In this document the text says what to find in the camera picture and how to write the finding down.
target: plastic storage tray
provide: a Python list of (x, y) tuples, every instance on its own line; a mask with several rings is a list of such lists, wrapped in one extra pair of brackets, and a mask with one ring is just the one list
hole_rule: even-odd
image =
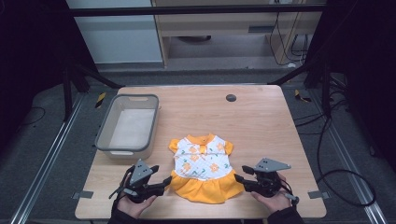
[(152, 153), (159, 99), (154, 94), (113, 98), (95, 144), (114, 159), (146, 159)]

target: wooden table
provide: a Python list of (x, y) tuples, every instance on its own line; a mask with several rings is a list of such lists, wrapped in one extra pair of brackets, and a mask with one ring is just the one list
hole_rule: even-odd
[[(174, 169), (174, 153), (168, 149), (172, 138), (188, 134), (213, 133), (233, 143), (230, 163), (245, 179), (242, 165), (254, 167), (263, 157), (282, 161), (291, 169), (280, 171), (300, 197), (302, 217), (324, 217), (322, 199), (309, 199), (307, 192), (318, 190), (303, 146), (295, 129), (282, 90), (278, 86), (155, 86), (122, 88), (119, 93), (153, 93), (160, 99), (158, 126), (148, 166), (160, 165), (150, 184), (160, 183)], [(226, 96), (234, 94), (236, 101)], [(90, 199), (80, 198), (76, 217), (110, 218), (113, 200), (108, 196), (117, 188), (125, 171), (136, 160), (110, 159), (98, 150), (84, 190), (93, 191)], [(191, 203), (171, 189), (141, 216), (147, 219), (174, 218), (263, 218), (268, 211), (248, 192), (222, 204)]]

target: gray carpet floor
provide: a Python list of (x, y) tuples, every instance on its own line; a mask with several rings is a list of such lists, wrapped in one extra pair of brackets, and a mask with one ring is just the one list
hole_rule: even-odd
[[(273, 81), (286, 75), (289, 68), (257, 68), (245, 66), (229, 69), (198, 69), (181, 71), (140, 71), (134, 73), (103, 73), (103, 75), (117, 83), (128, 86), (139, 85), (210, 85), (249, 83), (262, 84)], [(315, 116), (302, 119), (306, 116), (320, 113), (315, 102), (298, 100), (294, 91), (299, 90), (306, 98), (314, 99), (320, 88), (306, 90), (301, 80), (297, 77), (290, 83), (282, 86), (290, 112), (296, 124), (311, 120)], [(72, 199), (74, 192), (83, 190), (83, 186), (90, 170), (96, 148), (94, 139), (99, 131), (99, 126), (105, 117), (110, 100), (116, 95), (117, 90), (112, 90), (102, 83), (87, 78), (91, 84), (88, 93), (76, 93), (74, 99), (83, 95), (81, 109), (76, 121), (67, 135), (62, 150), (41, 190), (33, 207), (28, 223), (89, 223), (76, 219), (74, 213), (78, 201)], [(95, 108), (98, 95), (106, 92), (106, 98), (100, 108)], [(344, 99), (342, 94), (335, 94), (332, 104)], [(63, 87), (56, 86), (40, 92), (34, 100), (33, 108), (26, 117), (24, 124), (9, 144), (11, 153), (0, 160), (0, 223), (8, 223), (25, 196), (35, 174), (40, 169), (42, 161), (51, 147), (53, 140), (59, 132), (64, 118)], [(298, 127), (301, 141), (306, 156), (316, 178), (318, 174), (318, 140), (323, 119)], [(367, 178), (375, 187), (376, 202), (388, 223), (396, 223), (396, 207), (394, 190), (396, 189), (396, 174), (390, 169), (387, 162), (380, 157), (373, 157), (369, 153), (369, 145), (354, 116), (348, 111), (348, 104), (336, 107), (332, 111), (332, 125), (336, 128), (347, 148), (352, 160), (359, 168), (360, 174)], [(324, 172), (345, 168), (334, 141), (329, 132), (323, 135), (320, 146), (320, 162)], [(329, 176), (329, 183), (349, 200), (359, 203), (356, 190), (351, 184), (350, 176), (335, 174)], [(367, 216), (365, 208), (350, 205), (340, 200), (322, 182), (319, 184), (321, 191), (328, 191), (330, 199), (324, 202), (327, 215), (321, 219), (307, 219), (306, 223), (374, 223)], [(185, 223), (201, 223), (203, 220), (188, 221)], [(211, 220), (210, 223), (240, 223), (240, 220)], [(262, 223), (261, 220), (245, 220), (245, 223)]]

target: yellow object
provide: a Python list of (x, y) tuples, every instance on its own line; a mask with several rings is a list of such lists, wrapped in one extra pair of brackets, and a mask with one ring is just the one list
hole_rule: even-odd
[(200, 203), (224, 203), (242, 192), (236, 182), (228, 156), (233, 144), (210, 133), (206, 136), (172, 139), (169, 149), (175, 153), (171, 188), (183, 198)]

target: black metal pole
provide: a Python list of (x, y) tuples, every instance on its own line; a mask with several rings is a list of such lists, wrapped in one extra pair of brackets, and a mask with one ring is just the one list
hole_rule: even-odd
[(72, 17), (175, 15), (211, 13), (254, 13), (254, 12), (314, 12), (329, 8), (327, 4), (285, 4), (285, 5), (229, 5), (190, 7), (113, 7), (113, 8), (71, 8), (68, 10), (46, 10), (45, 13)]

